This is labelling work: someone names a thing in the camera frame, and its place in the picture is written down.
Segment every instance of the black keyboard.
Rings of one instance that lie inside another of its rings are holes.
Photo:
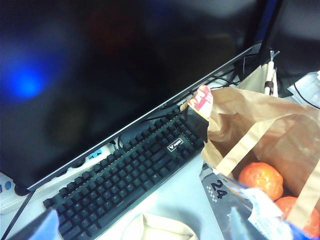
[[[43,204],[57,210],[64,240],[95,239],[198,154],[203,145],[182,115],[163,117]]]

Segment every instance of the blue light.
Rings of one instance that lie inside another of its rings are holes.
[[[12,91],[16,97],[33,98],[44,88],[43,79],[35,72],[19,72],[12,84]]]

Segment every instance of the power strip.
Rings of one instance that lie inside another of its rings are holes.
[[[44,195],[53,197],[59,191],[59,189],[65,187],[68,183],[73,181],[76,177],[81,176],[82,173],[90,169],[95,164],[99,163],[101,160],[105,159],[109,154],[114,152],[114,146],[110,143],[103,146],[96,152],[90,154],[85,158],[85,162],[82,166],[77,168],[69,168],[67,172],[59,177],[53,178],[51,181],[45,183],[39,187],[30,201],[35,201]],[[8,214],[16,209],[18,209],[27,196],[18,196],[15,193],[15,184],[13,180],[3,173],[0,173],[0,215]]]

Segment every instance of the brown paper bag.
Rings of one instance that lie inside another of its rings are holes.
[[[208,142],[202,157],[238,179],[249,162],[274,166],[298,196],[288,221],[306,224],[320,210],[320,111],[263,93],[226,87],[211,91]]]

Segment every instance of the computer monitor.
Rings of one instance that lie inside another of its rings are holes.
[[[252,45],[264,5],[3,2],[1,172],[49,181]]]

